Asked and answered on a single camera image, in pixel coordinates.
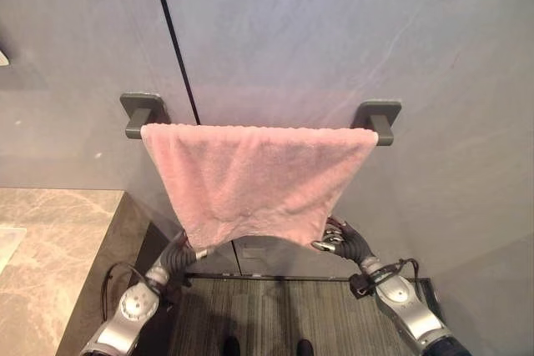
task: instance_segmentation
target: towel bar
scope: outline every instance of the towel bar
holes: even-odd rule
[[[141,139],[141,127],[144,124],[170,124],[164,100],[152,93],[123,93],[120,102],[130,117],[126,126],[126,136],[130,139]]]
[[[376,146],[390,146],[393,143],[391,125],[399,115],[401,103],[391,100],[368,100],[356,111],[351,128],[367,128],[378,133]]]
[[[164,100],[152,93],[123,93],[120,102],[130,121],[126,126],[126,136],[141,139],[141,127],[149,123],[170,124]],[[351,128],[367,128],[378,133],[377,146],[390,146],[393,143],[391,125],[395,121],[401,103],[396,101],[370,100],[363,102],[356,111]]]

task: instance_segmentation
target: shoe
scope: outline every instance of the shoe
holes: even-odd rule
[[[228,337],[224,341],[223,356],[240,356],[239,341],[236,337]]]
[[[314,356],[314,347],[308,339],[301,339],[297,344],[297,356]]]

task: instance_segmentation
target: gray carpet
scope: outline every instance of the gray carpet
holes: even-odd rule
[[[410,355],[373,298],[348,283],[195,278],[185,288],[171,354],[219,355],[228,335],[246,356],[294,355],[300,338],[321,355]]]

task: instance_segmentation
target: towel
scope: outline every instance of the towel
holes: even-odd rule
[[[375,147],[370,130],[148,124],[141,137],[191,246],[245,235],[310,247]]]

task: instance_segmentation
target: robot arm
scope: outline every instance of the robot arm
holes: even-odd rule
[[[100,326],[80,356],[128,356],[133,352],[141,329],[156,314],[170,278],[209,254],[208,249],[196,253],[186,248],[186,242],[184,233],[170,242],[145,280],[124,292],[113,317]]]
[[[362,298],[374,289],[379,310],[389,317],[414,354],[423,356],[471,356],[451,331],[416,296],[414,287],[392,273],[370,250],[368,243],[345,221],[328,218],[321,242],[312,245],[354,260],[363,275],[350,277],[350,290]]]

